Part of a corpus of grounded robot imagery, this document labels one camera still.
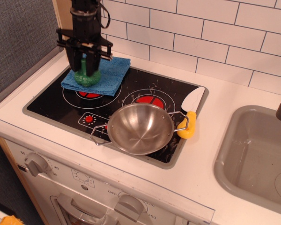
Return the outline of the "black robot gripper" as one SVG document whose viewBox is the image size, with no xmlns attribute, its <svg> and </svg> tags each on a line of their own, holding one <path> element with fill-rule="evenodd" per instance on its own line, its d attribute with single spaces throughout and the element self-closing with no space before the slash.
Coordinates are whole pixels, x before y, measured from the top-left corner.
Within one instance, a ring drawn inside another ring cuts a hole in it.
<svg viewBox="0 0 281 225">
<path fill-rule="evenodd" d="M 113 43 L 101 37 L 103 26 L 102 11 L 107 9 L 99 0 L 73 0 L 70 13 L 72 15 L 72 30 L 57 29 L 59 34 L 58 45 L 66 49 L 71 69 L 77 72 L 81 69 L 83 54 L 86 54 L 86 75 L 92 76 L 99 68 L 100 59 L 112 59 L 111 47 Z"/>
</svg>

